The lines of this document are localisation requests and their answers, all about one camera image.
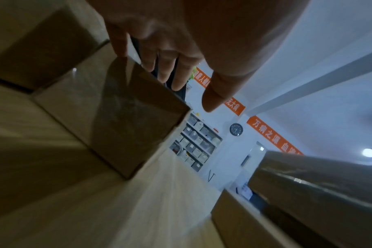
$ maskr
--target white shelving unit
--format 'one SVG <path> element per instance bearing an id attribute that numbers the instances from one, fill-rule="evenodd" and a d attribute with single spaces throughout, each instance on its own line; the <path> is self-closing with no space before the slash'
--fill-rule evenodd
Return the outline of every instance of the white shelving unit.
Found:
<path id="1" fill-rule="evenodd" d="M 192 113 L 185 130 L 170 149 L 178 151 L 179 159 L 199 172 L 222 141 L 223 138 L 212 127 Z"/>

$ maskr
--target light fixture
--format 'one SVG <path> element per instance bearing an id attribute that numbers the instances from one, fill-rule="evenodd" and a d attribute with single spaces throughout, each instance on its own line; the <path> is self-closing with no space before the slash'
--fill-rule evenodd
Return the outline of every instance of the light fixture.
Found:
<path id="1" fill-rule="evenodd" d="M 372 158 L 372 149 L 364 149 L 362 152 L 362 155 L 368 158 Z"/>

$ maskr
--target brown box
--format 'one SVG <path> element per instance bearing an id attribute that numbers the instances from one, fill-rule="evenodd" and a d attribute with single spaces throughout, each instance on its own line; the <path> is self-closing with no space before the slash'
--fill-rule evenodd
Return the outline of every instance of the brown box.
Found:
<path id="1" fill-rule="evenodd" d="M 130 58 L 105 45 L 34 100 L 125 178 L 186 126 L 190 108 Z"/>
<path id="2" fill-rule="evenodd" d="M 248 186 L 337 247 L 372 247 L 372 166 L 267 152 Z"/>
<path id="3" fill-rule="evenodd" d="M 0 1 L 0 79 L 35 90 L 108 40 L 85 0 Z"/>
<path id="4" fill-rule="evenodd" d="M 300 246 L 243 197 L 224 190 L 212 220 L 227 248 Z"/>

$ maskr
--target banner with chinese text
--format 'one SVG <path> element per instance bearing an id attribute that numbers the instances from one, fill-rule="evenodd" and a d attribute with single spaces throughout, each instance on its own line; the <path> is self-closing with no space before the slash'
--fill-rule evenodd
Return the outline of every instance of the banner with chinese text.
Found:
<path id="1" fill-rule="evenodd" d="M 196 80 L 204 88 L 206 88 L 208 84 L 211 82 L 211 78 L 208 77 L 198 67 L 197 72 L 194 73 L 194 80 Z M 224 105 L 226 105 L 227 108 L 231 109 L 231 111 L 234 112 L 237 116 L 239 116 L 242 113 L 242 111 L 246 108 L 233 97 L 230 100 L 226 101 Z"/>
<path id="2" fill-rule="evenodd" d="M 303 153 L 296 149 L 290 142 L 280 136 L 275 130 L 273 130 L 257 116 L 250 117 L 250 119 L 247 121 L 247 124 L 249 124 L 282 152 L 303 155 Z"/>

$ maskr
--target black clock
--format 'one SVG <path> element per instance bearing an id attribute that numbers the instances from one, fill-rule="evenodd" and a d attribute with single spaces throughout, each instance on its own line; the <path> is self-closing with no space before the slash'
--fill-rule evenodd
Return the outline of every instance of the black clock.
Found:
<path id="1" fill-rule="evenodd" d="M 239 136 L 243 133 L 243 127 L 238 123 L 234 123 L 230 126 L 230 133 L 234 136 Z"/>

